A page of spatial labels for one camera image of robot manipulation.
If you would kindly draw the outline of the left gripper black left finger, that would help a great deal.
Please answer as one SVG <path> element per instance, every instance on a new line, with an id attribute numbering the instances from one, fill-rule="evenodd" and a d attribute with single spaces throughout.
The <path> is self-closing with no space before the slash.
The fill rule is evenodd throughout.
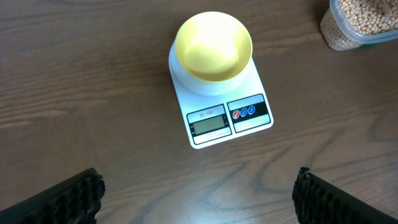
<path id="1" fill-rule="evenodd" d="M 89 168 L 2 210 L 1 223 L 96 224 L 105 191 L 102 175 Z"/>

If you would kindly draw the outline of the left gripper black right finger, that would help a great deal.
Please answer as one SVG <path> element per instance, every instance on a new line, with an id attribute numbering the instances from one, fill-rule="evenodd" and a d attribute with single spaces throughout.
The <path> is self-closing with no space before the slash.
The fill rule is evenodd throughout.
<path id="1" fill-rule="evenodd" d="M 397 219 L 364 203 L 301 167 L 292 192 L 300 224 L 397 224 Z"/>

